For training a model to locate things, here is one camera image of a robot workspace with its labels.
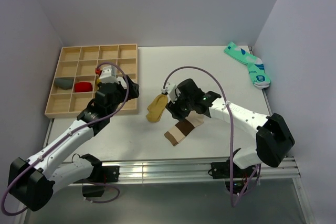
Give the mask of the cream and brown striped sock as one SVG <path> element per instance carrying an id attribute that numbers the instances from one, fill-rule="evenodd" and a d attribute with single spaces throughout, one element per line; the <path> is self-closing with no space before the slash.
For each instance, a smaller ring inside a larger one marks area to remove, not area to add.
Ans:
<path id="1" fill-rule="evenodd" d="M 204 116 L 195 111 L 183 120 L 178 121 L 172 128 L 164 133 L 164 137 L 173 145 L 180 144 L 195 128 L 204 123 Z"/>

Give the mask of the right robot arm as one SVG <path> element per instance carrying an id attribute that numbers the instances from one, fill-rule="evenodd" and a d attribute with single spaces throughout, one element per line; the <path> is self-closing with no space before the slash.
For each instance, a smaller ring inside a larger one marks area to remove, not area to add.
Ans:
<path id="1" fill-rule="evenodd" d="M 265 115 L 245 109 L 225 100 L 221 94 L 203 92 L 192 79 L 177 86 L 167 83 L 162 93 L 169 96 L 166 109 L 181 128 L 190 128 L 191 118 L 206 116 L 228 123 L 231 132 L 237 127 L 252 137 L 248 147 L 236 150 L 233 149 L 233 139 L 228 140 L 230 156 L 220 169 L 225 178 L 250 176 L 262 163 L 276 168 L 295 144 L 281 115 Z"/>

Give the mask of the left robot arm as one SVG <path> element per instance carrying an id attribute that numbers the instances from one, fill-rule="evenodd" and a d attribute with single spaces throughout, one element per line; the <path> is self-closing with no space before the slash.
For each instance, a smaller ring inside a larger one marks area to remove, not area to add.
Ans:
<path id="1" fill-rule="evenodd" d="M 127 101 L 139 97 L 139 85 L 129 76 L 124 80 L 127 88 L 120 81 L 100 83 L 94 98 L 62 135 L 30 158 L 15 159 L 10 165 L 8 193 L 27 209 L 38 211 L 53 194 L 69 184 L 79 180 L 101 181 L 102 162 L 91 154 L 82 155 L 65 166 L 61 163 L 108 125 L 110 118 Z"/>

